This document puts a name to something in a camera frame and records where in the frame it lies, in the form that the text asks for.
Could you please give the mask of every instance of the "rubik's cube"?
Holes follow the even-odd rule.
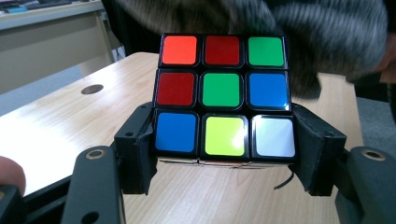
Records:
[[[164,34],[153,107],[160,161],[296,159],[283,36]]]

